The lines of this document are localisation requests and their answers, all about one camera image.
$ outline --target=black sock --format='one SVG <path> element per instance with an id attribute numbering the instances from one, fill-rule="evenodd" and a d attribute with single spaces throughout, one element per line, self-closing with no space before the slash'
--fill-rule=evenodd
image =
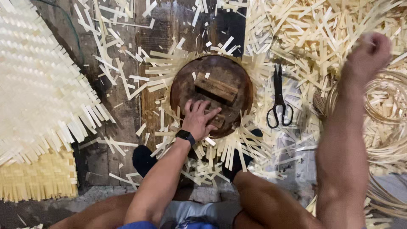
<path id="1" fill-rule="evenodd" d="M 254 134 L 256 137 L 263 137 L 263 133 L 261 132 L 260 129 L 254 129 L 251 131 L 252 134 Z M 253 160 L 252 157 L 243 154 L 243 159 L 245 160 L 245 164 L 246 167 L 249 166 L 250 162 Z M 240 162 L 240 156 L 239 156 L 239 151 L 238 150 L 234 150 L 234 154 L 233 154 L 233 166 L 232 166 L 232 170 L 230 171 L 229 169 L 227 169 L 225 167 L 225 163 L 222 164 L 222 172 L 223 175 L 226 176 L 230 182 L 233 182 L 234 177 L 236 176 L 236 174 L 242 170 L 242 163 Z"/>
<path id="2" fill-rule="evenodd" d="M 144 178 L 155 163 L 157 163 L 155 156 L 150 156 L 152 153 L 153 152 L 145 145 L 140 145 L 133 151 L 133 166 L 142 178 Z"/>

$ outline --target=black scissors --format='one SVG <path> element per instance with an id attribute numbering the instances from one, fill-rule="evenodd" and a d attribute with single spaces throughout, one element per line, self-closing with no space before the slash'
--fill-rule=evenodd
<path id="1" fill-rule="evenodd" d="M 291 108 L 291 119 L 288 123 L 284 123 L 284 115 L 285 115 L 285 104 L 284 104 L 284 99 L 282 97 L 282 70 L 281 70 L 281 64 L 278 67 L 278 74 L 277 74 L 277 68 L 276 65 L 274 65 L 274 93 L 275 93 L 275 101 L 274 101 L 274 106 L 272 109 L 270 109 L 267 112 L 267 125 L 271 128 L 277 128 L 278 126 L 278 117 L 277 117 L 277 106 L 281 105 L 282 106 L 282 117 L 281 117 L 281 124 L 283 126 L 288 126 L 293 122 L 293 116 L 294 116 L 294 110 L 293 107 L 290 104 L 287 104 L 287 106 L 289 106 Z M 276 125 L 275 126 L 271 126 L 269 123 L 269 113 L 270 111 L 273 111 L 274 113 L 274 118 L 276 119 Z"/>

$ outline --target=hand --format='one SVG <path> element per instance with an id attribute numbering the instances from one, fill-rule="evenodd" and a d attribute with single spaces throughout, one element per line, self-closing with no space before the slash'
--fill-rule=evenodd
<path id="1" fill-rule="evenodd" d="M 376 77 L 391 60 L 390 39 L 380 33 L 369 33 L 359 38 L 360 45 L 348 55 L 342 68 L 345 87 L 356 84 L 363 87 Z"/>
<path id="2" fill-rule="evenodd" d="M 210 101 L 198 100 L 194 103 L 191 111 L 192 100 L 188 100 L 185 104 L 185 118 L 182 123 L 182 128 L 192 134 L 195 141 L 200 141 L 209 135 L 211 130 L 218 130 L 214 125 L 206 125 L 207 122 L 215 117 L 222 108 L 213 109 L 210 113 L 204 114 L 205 108 L 210 104 Z"/>

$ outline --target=green wire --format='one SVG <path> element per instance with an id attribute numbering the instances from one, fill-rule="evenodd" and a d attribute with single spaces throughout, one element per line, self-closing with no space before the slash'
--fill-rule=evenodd
<path id="1" fill-rule="evenodd" d="M 40 2 L 43 2 L 45 4 L 48 4 L 50 6 L 53 6 L 53 7 L 56 7 L 56 8 L 59 8 L 60 10 L 62 10 L 63 15 L 68 19 L 69 27 L 74 31 L 75 40 L 76 40 L 78 50 L 79 50 L 79 55 L 81 57 L 81 65 L 83 65 L 84 62 L 85 62 L 85 57 L 84 57 L 83 52 L 81 50 L 81 45 L 79 44 L 79 36 L 78 36 L 78 33 L 76 32 L 76 29 L 75 29 L 75 27 L 74 27 L 74 25 L 73 25 L 73 23 L 71 21 L 70 16 L 68 15 L 68 13 L 62 7 L 60 7 L 59 5 L 57 5 L 57 4 L 53 3 L 53 2 L 48 2 L 46 0 L 33 0 L 33 1 L 40 1 Z"/>

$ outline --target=wooden floor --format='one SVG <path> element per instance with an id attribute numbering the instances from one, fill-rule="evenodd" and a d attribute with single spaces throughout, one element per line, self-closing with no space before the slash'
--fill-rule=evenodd
<path id="1" fill-rule="evenodd" d="M 46 4 L 44 1 L 52 2 L 52 5 Z M 94 18 L 94 6 L 91 2 L 88 1 L 88 5 L 91 7 L 90 15 Z M 105 2 L 100 0 L 99 2 L 100 5 L 111 8 L 116 7 L 116 2 L 112 0 L 106 0 Z M 135 2 L 135 16 L 134 19 L 130 18 L 128 23 L 149 25 L 151 18 L 154 18 L 155 24 L 153 29 L 122 27 L 121 25 L 113 26 L 113 29 L 120 33 L 120 37 L 125 43 L 124 46 L 132 53 L 136 52 L 138 46 L 141 46 L 147 53 L 150 51 L 167 53 L 173 42 L 172 37 L 175 37 L 177 41 L 184 37 L 186 41 L 182 48 L 190 52 L 202 53 L 208 51 L 209 48 L 205 45 L 208 41 L 211 41 L 213 46 L 216 46 L 219 42 L 224 43 L 230 36 L 235 38 L 230 44 L 231 47 L 239 44 L 243 47 L 245 19 L 237 13 L 227 13 L 220 9 L 217 12 L 217 17 L 215 17 L 216 0 L 207 1 L 209 13 L 200 14 L 195 28 L 188 25 L 188 22 L 192 23 L 195 14 L 191 9 L 195 1 L 157 0 L 158 6 L 151 12 L 151 16 L 146 18 L 142 17 L 142 13 L 146 9 L 145 1 L 136 0 Z M 117 86 L 112 86 L 106 77 L 98 78 L 98 75 L 102 72 L 98 67 L 99 63 L 92 56 L 99 55 L 94 37 L 91 32 L 86 32 L 78 24 L 78 15 L 73 4 L 77 3 L 81 11 L 83 10 L 82 6 L 75 0 L 32 0 L 32 3 L 37 6 L 38 12 L 51 28 L 59 43 L 68 51 L 74 62 L 81 68 L 82 73 L 87 76 L 99 98 L 117 122 L 117 124 L 110 121 L 104 122 L 103 126 L 97 129 L 98 134 L 92 135 L 90 133 L 87 141 L 96 137 L 107 136 L 116 141 L 144 144 L 145 133 L 149 132 L 151 135 L 147 146 L 154 151 L 155 145 L 162 142 L 162 137 L 154 136 L 154 132 L 160 128 L 159 117 L 153 113 L 153 111 L 158 111 L 158 105 L 154 101 L 156 98 L 163 96 L 164 89 L 152 93 L 143 90 L 140 96 L 129 101 L 123 84 L 119 82 Z M 240 9 L 239 12 L 245 14 L 245 9 Z M 102 12 L 102 14 L 106 18 L 113 17 L 113 14 L 106 11 Z M 145 75 L 144 71 L 149 68 L 149 64 L 143 63 L 139 66 L 129 55 L 119 53 L 118 49 L 116 46 L 112 46 L 108 48 L 108 54 L 111 58 L 118 57 L 120 61 L 125 63 L 123 70 L 126 76 L 154 76 Z M 239 56 L 241 54 L 236 50 L 234 55 Z M 147 123 L 147 127 L 143 134 L 138 137 L 136 131 L 143 123 Z M 77 145 L 73 146 L 76 149 L 74 155 L 81 185 L 126 185 L 123 182 L 119 183 L 120 181 L 108 176 L 108 174 L 113 173 L 125 178 L 125 174 L 135 172 L 131 161 L 133 147 L 123 147 L 123 149 L 129 150 L 126 157 L 124 157 L 119 153 L 112 154 L 106 144 L 96 143 L 80 151 Z M 119 169 L 120 163 L 123 163 L 124 166 Z M 90 172 L 90 174 L 88 181 L 85 181 L 87 172 Z"/>

